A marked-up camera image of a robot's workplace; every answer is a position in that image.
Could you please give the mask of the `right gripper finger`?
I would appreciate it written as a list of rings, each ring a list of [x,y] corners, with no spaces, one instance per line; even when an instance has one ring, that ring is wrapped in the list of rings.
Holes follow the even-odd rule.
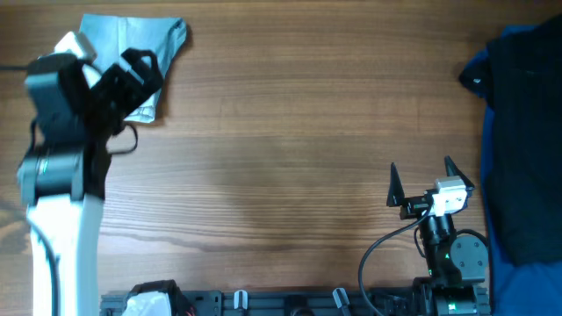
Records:
[[[444,157],[444,166],[447,176],[459,176],[465,184],[467,191],[473,191],[475,189],[474,183],[458,168],[449,155]]]
[[[396,164],[391,163],[390,167],[390,182],[387,193],[386,205],[388,207],[397,207],[403,205],[405,199],[405,192],[400,180],[400,175],[397,170]]]

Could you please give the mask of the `light blue denim shorts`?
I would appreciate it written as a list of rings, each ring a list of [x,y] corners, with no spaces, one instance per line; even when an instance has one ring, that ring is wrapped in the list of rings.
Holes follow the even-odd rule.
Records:
[[[97,58],[84,74],[90,86],[97,83],[101,74],[112,64],[123,69],[130,67],[121,58],[128,48],[152,51],[159,69],[166,75],[184,42],[188,27],[182,18],[132,18],[85,14],[80,32],[95,48]]]

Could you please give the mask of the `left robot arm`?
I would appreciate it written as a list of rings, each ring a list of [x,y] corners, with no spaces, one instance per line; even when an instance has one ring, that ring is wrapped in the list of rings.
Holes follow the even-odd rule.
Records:
[[[104,214],[110,138],[163,86],[156,55],[128,48],[128,68],[111,65],[90,85],[88,62],[70,53],[40,57],[25,85],[36,109],[18,185],[32,244],[32,312],[98,313],[97,244]]]

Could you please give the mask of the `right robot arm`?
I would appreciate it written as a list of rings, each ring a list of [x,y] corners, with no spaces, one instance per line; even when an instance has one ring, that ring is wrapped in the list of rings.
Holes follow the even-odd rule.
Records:
[[[475,231],[457,230],[453,215],[467,208],[473,182],[449,157],[446,176],[420,196],[407,197],[395,164],[391,165],[386,204],[399,207],[402,219],[416,219],[427,277],[417,277],[402,300],[395,300],[396,315],[489,315],[486,281],[488,244]]]

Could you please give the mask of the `black garment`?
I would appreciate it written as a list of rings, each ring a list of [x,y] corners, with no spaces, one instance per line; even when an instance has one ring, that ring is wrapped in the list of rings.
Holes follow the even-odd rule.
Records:
[[[514,265],[561,260],[561,17],[489,41],[461,84],[493,112],[484,188]]]

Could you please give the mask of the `dark blue garment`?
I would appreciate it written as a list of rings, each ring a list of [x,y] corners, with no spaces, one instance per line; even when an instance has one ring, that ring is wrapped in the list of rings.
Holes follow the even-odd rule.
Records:
[[[531,27],[511,26],[505,29],[501,36]],[[471,61],[480,59],[484,54],[485,49],[475,55]],[[561,260],[553,263],[514,265],[496,236],[484,188],[484,179],[492,163],[490,130],[493,119],[494,114],[486,102],[481,181],[491,237],[491,285],[494,313],[497,315],[559,315],[561,313]]]

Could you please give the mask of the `right white rail clip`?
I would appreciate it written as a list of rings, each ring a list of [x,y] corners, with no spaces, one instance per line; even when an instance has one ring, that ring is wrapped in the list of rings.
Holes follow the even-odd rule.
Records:
[[[342,287],[335,288],[332,292],[335,304],[342,316],[351,316],[349,309],[349,298],[346,290]]]

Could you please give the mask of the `white rail clip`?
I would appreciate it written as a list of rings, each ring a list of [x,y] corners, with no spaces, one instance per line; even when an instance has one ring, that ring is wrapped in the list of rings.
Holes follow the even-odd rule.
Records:
[[[335,288],[332,292],[335,304],[342,316],[351,316],[349,309],[349,298],[346,290],[342,287]]]
[[[245,290],[238,290],[233,296],[235,310],[247,310],[249,308],[249,295]]]

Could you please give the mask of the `left white rail clip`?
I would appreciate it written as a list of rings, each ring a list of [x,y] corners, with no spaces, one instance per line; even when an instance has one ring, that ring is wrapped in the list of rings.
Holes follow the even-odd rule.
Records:
[[[249,308],[249,295],[245,290],[238,290],[233,296],[235,310],[247,310]]]

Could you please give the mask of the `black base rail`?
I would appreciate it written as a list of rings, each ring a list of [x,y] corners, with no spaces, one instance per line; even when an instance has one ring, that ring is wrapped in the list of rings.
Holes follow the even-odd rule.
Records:
[[[341,315],[332,291],[248,292],[249,308],[235,310],[232,292],[186,291],[188,315],[292,316]],[[367,297],[373,311],[357,291],[347,291],[351,315],[460,315],[492,314],[487,290],[479,287],[446,290],[416,290],[412,287],[373,288]]]

